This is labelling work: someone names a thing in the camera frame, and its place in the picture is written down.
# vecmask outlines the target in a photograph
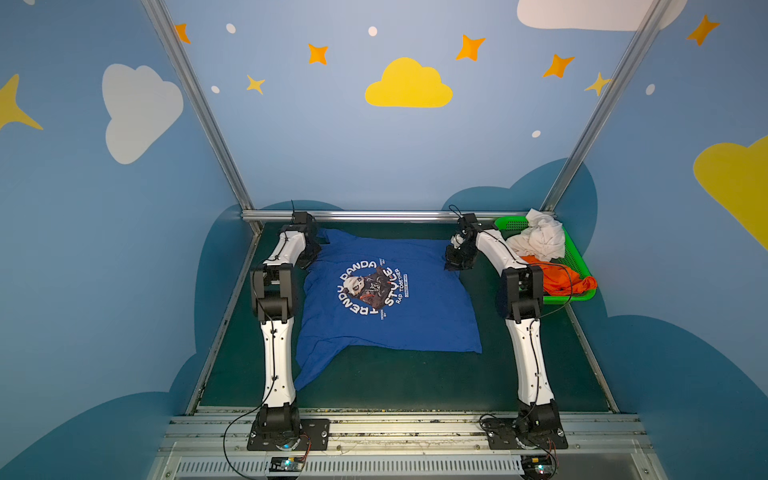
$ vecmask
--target cable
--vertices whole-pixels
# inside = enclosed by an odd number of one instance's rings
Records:
[[[304,452],[304,456],[301,458],[301,462],[306,462],[306,457],[310,454],[310,449],[312,448],[312,439],[306,433],[302,433],[300,436],[306,439],[306,452]]]
[[[548,449],[544,448],[543,445],[536,445],[536,446],[544,450],[545,452],[547,452],[547,457],[552,459],[552,465],[554,465],[554,470],[552,470],[551,475],[547,477],[547,478],[552,478],[554,477],[554,474],[558,472],[558,466],[559,466],[558,464],[560,462],[558,461],[558,449],[554,446],[554,442],[549,437],[547,437],[547,443],[549,444]]]
[[[285,248],[286,245],[288,244],[288,233],[283,232],[283,237],[284,237],[285,240],[283,241],[283,245],[280,247],[280,251],[275,253],[273,255],[273,258],[269,258],[268,259],[270,262],[273,262],[273,261],[277,260],[278,258],[280,258],[280,254],[283,252],[283,248]]]
[[[243,477],[243,478],[248,478],[248,480],[257,480],[257,479],[256,479],[256,478],[253,478],[253,477],[249,477],[249,476],[247,476],[247,475],[244,475],[244,474],[240,473],[240,472],[237,470],[237,468],[235,468],[235,467],[234,467],[234,465],[232,465],[232,462],[230,462],[230,458],[227,456],[227,432],[229,432],[229,431],[230,431],[230,427],[231,427],[231,426],[232,426],[232,425],[233,425],[233,424],[234,424],[234,423],[235,423],[237,420],[240,420],[240,419],[242,419],[244,416],[246,416],[246,415],[250,415],[251,413],[253,413],[253,412],[257,411],[257,410],[260,410],[260,409],[261,409],[261,408],[264,406],[264,404],[266,403],[266,400],[267,400],[267,399],[270,397],[270,393],[272,393],[272,390],[273,390],[273,388],[274,388],[274,386],[275,386],[275,381],[277,381],[277,374],[276,374],[276,371],[275,371],[275,368],[276,368],[276,365],[275,365],[275,327],[274,327],[275,323],[274,323],[274,320],[272,319],[272,317],[271,317],[269,314],[267,314],[267,312],[264,310],[264,306],[261,304],[261,301],[259,301],[259,299],[258,299],[258,298],[256,298],[256,302],[259,304],[259,306],[261,307],[261,310],[264,312],[264,316],[265,316],[267,319],[269,319],[269,321],[270,321],[270,326],[271,326],[271,328],[270,328],[270,333],[272,334],[272,385],[270,385],[270,390],[269,390],[269,392],[267,392],[267,393],[266,393],[266,396],[264,396],[264,400],[262,400],[262,401],[261,401],[261,403],[259,404],[259,406],[257,406],[257,407],[256,407],[255,409],[253,409],[253,410],[250,410],[249,412],[245,412],[244,414],[240,415],[239,417],[237,417],[236,419],[234,419],[232,422],[230,422],[230,424],[229,424],[229,425],[227,425],[227,427],[224,429],[224,435],[221,437],[221,448],[222,448],[222,450],[224,451],[224,459],[226,459],[226,460],[227,460],[227,464],[230,466],[230,468],[231,468],[231,469],[232,469],[232,470],[233,470],[235,473],[237,473],[239,476],[241,476],[241,477]]]
[[[533,360],[536,362],[536,398],[534,398],[533,403],[531,404],[531,409],[528,410],[528,413],[525,414],[525,416],[519,420],[515,420],[515,423],[523,422],[526,418],[528,418],[532,413],[533,410],[536,408],[536,405],[538,404],[538,392],[539,387],[541,385],[541,370],[538,368],[538,356],[536,355],[536,348],[533,347],[533,322],[538,322],[539,319],[533,319],[531,321],[531,324],[528,325],[528,339],[531,340],[531,351],[533,352]]]
[[[464,216],[464,215],[462,214],[462,211],[461,211],[461,210],[459,210],[459,209],[458,209],[458,207],[457,207],[456,205],[454,205],[454,204],[450,204],[450,205],[448,205],[448,210],[450,210],[450,211],[451,211],[451,212],[453,212],[454,214],[458,215],[458,218],[461,218],[461,217],[463,217],[463,216]]]
[[[493,240],[496,240],[497,242],[499,242],[501,245],[504,245],[504,248],[507,249],[507,251],[512,256],[512,258],[516,257],[516,255],[513,254],[512,250],[509,249],[509,245],[507,245],[506,242],[502,242],[501,240],[499,240],[498,238],[494,237],[493,235],[488,235],[488,236],[491,237]],[[559,312],[560,310],[564,309],[571,302],[571,300],[573,299],[573,296],[574,296],[574,281],[571,278],[571,273],[568,272],[568,268],[565,265],[561,265],[560,263],[541,262],[541,261],[538,261],[536,263],[530,263],[529,265],[549,265],[549,266],[556,266],[558,268],[562,268],[565,271],[565,275],[568,277],[568,282],[571,284],[571,294],[568,295],[568,300],[566,300],[565,303],[563,303],[562,306],[560,306],[560,308],[557,308],[555,310],[552,310],[549,313],[545,313],[544,315],[539,316],[539,319],[543,319],[547,315],[551,315],[552,313],[556,313],[556,312]]]
[[[564,309],[571,302],[571,300],[573,300],[573,296],[574,296],[574,281],[571,278],[571,272],[568,271],[568,268],[565,265],[561,265],[560,263],[552,263],[552,262],[537,262],[537,263],[532,263],[531,265],[542,265],[542,264],[549,265],[549,266],[556,266],[558,268],[562,268],[563,270],[565,270],[565,274],[568,276],[568,282],[571,284],[571,293],[570,295],[568,295],[568,300],[566,300],[565,303],[563,303],[560,306],[560,308],[557,308],[555,310],[552,310],[551,312],[545,313],[542,316],[539,316],[539,319],[543,319],[547,315],[551,315],[552,313],[557,313],[560,310]]]
[[[229,424],[229,425],[227,425],[227,428],[226,428],[226,429],[224,429],[224,435],[223,435],[223,437],[221,438],[221,448],[224,450],[224,458],[227,460],[227,464],[230,466],[230,468],[231,468],[231,469],[232,469],[232,470],[233,470],[235,473],[237,473],[239,476],[241,476],[241,477],[243,477],[243,478],[248,478],[248,480],[257,480],[257,479],[256,479],[256,478],[253,478],[253,477],[249,477],[249,476],[247,476],[247,475],[244,475],[244,474],[240,473],[240,472],[237,470],[237,468],[235,468],[235,467],[234,467],[234,465],[232,465],[232,462],[230,462],[230,458],[227,456],[227,432],[229,432],[229,430],[230,430],[230,427],[231,427],[231,426],[232,426],[232,424],[234,424],[234,423],[235,423],[237,420],[240,420],[240,419],[242,419],[244,416],[246,416],[246,415],[250,415],[251,413],[253,413],[253,412],[257,411],[258,409],[260,409],[261,407],[263,407],[263,406],[264,406],[264,403],[266,402],[266,399],[268,399],[268,398],[270,397],[270,393],[272,392],[272,388],[273,388],[274,386],[275,386],[275,380],[273,379],[273,380],[272,380],[272,385],[270,386],[270,391],[266,393],[266,396],[264,397],[264,400],[262,400],[262,401],[261,401],[261,404],[260,404],[259,406],[257,406],[255,409],[251,410],[250,412],[245,412],[244,414],[240,415],[239,417],[237,417],[236,419],[234,419],[232,422],[230,422],[230,424]]]

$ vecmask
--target green basket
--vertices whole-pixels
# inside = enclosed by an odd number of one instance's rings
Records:
[[[502,231],[502,236],[505,238],[505,240],[512,235],[517,235],[518,233],[522,232],[526,228],[528,228],[528,219],[525,217],[501,217],[498,220],[496,220],[496,226],[499,230]],[[572,268],[575,272],[577,272],[581,278],[585,278],[587,276],[590,276],[589,269],[587,268],[587,264],[584,263],[584,259],[581,258],[580,253],[578,250],[576,250],[576,246],[573,243],[573,240],[571,240],[571,237],[568,235],[568,232],[566,231],[565,227],[563,227],[563,233],[565,233],[565,258],[560,259],[552,259],[552,263],[562,263],[563,265],[569,266]],[[573,295],[571,298],[572,302],[584,302],[585,300],[589,300],[594,296],[594,292],[597,289],[587,290],[584,293],[579,293]],[[546,305],[561,305],[568,301],[567,296],[549,296],[544,295],[544,303]]]

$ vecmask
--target panda graphic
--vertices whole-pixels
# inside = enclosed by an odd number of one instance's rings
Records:
[[[380,310],[384,307],[384,300],[389,296],[389,292],[394,288],[395,284],[389,281],[384,269],[378,266],[376,272],[368,276],[347,277],[342,292]]]

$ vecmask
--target green table surface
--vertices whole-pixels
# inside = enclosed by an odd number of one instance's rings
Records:
[[[253,265],[277,245],[281,225],[268,223]],[[448,239],[452,224],[324,223],[359,237]],[[301,330],[303,281],[296,269],[299,305],[293,351]],[[504,319],[495,308],[498,275],[483,255],[461,272],[475,308],[482,354],[419,352],[348,346],[320,376],[297,392],[302,408],[516,411],[517,369]],[[250,305],[246,280],[206,384],[202,406],[256,406],[264,388],[264,342]],[[559,306],[546,306],[545,313]],[[541,348],[549,383],[563,412],[606,412],[607,401],[564,310],[541,320]],[[300,368],[293,360],[293,376]]]

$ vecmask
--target ventilation grille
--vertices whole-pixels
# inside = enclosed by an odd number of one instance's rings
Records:
[[[492,475],[521,474],[519,457],[507,458],[311,458],[304,474],[320,475]]]
[[[266,469],[266,462],[264,460],[243,461],[231,458],[230,461],[234,468],[237,468],[238,472],[246,475],[261,476]],[[240,476],[227,464],[227,460],[219,457],[184,459],[179,463],[179,467],[176,470],[176,478],[229,477]]]
[[[240,472],[256,478],[264,478],[266,462],[233,460]],[[316,457],[306,463],[302,476],[333,477],[337,475],[521,475],[520,457],[516,455],[382,455],[358,457]],[[175,478],[240,478],[222,457],[197,457],[183,459]]]

